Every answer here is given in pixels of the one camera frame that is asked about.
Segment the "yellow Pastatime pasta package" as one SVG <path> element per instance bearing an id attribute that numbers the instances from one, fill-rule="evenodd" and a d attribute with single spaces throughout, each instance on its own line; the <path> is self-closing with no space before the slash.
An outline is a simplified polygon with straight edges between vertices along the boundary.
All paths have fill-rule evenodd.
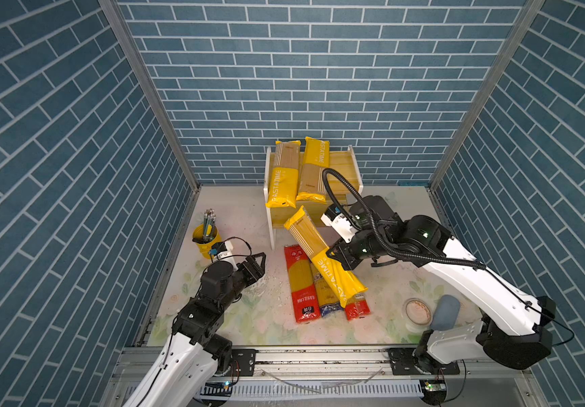
<path id="1" fill-rule="evenodd" d="M 355 274 L 343 268 L 341 262 L 328 256 L 329 246 L 319 234 L 304 206 L 285 222 L 284 227 L 309 256 L 334 295 L 338 297 L 341 306 L 347 305 L 350 300 L 368 290 Z"/>
<path id="2" fill-rule="evenodd" d="M 296 207 L 300 147 L 300 141 L 276 142 L 267 208 Z"/>

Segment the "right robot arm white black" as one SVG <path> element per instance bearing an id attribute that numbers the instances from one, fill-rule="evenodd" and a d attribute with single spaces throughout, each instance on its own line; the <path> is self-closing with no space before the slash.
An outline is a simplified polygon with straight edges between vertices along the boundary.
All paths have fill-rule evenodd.
<path id="1" fill-rule="evenodd" d="M 556 303 L 534 297 L 484 266 L 451 232 L 427 215 L 402 220 L 381 196 L 366 196 L 348 209 L 331 205 L 321 220 L 339 240 L 328 250 L 331 259 L 354 270 L 364 259 L 381 266 L 380 257 L 409 262 L 443 279 L 482 312 L 464 327 L 423 332 L 414 364 L 435 374 L 455 362 L 489 359 L 525 370 L 552 353 Z"/>

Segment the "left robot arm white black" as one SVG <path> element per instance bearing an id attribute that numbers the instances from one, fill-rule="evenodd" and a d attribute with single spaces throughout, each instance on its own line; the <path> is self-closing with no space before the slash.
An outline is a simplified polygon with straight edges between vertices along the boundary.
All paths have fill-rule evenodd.
<path id="1" fill-rule="evenodd" d="M 170 338 L 126 406 L 187 406 L 217 373 L 231 369 L 232 342 L 217 331 L 226 310 L 265 275 L 266 254 L 228 254 L 202 272 L 194 297 L 175 316 Z"/>

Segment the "blue spaghetti package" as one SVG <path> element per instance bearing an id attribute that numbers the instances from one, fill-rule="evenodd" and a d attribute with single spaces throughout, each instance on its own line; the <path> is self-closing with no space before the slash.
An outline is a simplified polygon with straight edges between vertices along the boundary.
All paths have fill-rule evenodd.
<path id="1" fill-rule="evenodd" d="M 333 293 L 328 282 L 323 278 L 314 264 L 310 265 L 314 278 L 314 287 L 319 303 L 321 317 L 327 317 L 331 313 L 343 311 L 338 297 Z"/>

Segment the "red yellow spaghetti package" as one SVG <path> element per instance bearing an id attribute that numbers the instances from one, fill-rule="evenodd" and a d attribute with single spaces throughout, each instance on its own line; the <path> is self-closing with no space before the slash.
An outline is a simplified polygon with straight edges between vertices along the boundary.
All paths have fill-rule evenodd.
<path id="1" fill-rule="evenodd" d="M 321 318 L 309 257 L 299 245 L 284 248 L 292 307 L 297 323 Z"/>

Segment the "red labelled spaghetti package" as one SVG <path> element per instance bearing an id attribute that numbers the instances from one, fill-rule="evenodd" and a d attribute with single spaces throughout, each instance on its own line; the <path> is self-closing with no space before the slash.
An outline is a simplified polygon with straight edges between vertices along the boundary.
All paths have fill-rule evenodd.
<path id="1" fill-rule="evenodd" d="M 344 307 L 348 321 L 361 319 L 370 314 L 370 307 L 363 293 L 356 294 L 350 298 Z"/>

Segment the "plain yellow pasta package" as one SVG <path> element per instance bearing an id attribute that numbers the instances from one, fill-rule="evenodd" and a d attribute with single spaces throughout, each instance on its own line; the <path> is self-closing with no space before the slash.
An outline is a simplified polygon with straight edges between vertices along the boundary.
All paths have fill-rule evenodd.
<path id="1" fill-rule="evenodd" d="M 326 202 L 326 187 L 322 172 L 330 166 L 330 143 L 312 137 L 305 138 L 305 150 L 299 175 L 297 201 Z"/>

